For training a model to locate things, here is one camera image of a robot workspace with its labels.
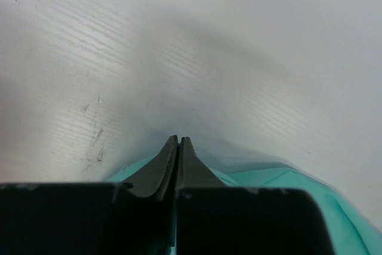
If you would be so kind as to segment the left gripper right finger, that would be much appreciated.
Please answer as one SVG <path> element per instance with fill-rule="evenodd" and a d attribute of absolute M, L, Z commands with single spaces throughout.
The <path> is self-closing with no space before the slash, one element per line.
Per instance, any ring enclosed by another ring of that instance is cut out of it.
<path fill-rule="evenodd" d="M 316 201 L 301 189 L 230 187 L 179 145 L 178 254 L 334 254 Z"/>

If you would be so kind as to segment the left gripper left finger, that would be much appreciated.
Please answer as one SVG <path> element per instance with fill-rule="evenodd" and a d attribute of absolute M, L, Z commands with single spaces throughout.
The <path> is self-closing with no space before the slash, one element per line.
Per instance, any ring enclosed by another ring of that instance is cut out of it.
<path fill-rule="evenodd" d="M 178 139 L 118 182 L 3 183 L 2 254 L 170 254 Z"/>

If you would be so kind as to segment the teal t-shirt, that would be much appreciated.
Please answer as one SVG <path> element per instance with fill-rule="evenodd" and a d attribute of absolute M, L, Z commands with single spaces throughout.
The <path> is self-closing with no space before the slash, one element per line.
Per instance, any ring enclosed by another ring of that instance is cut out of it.
<path fill-rule="evenodd" d="M 205 167 L 231 187 L 300 188 L 318 203 L 337 254 L 381 254 L 381 232 L 368 223 L 341 195 L 291 167 L 252 168 L 224 174 Z"/>

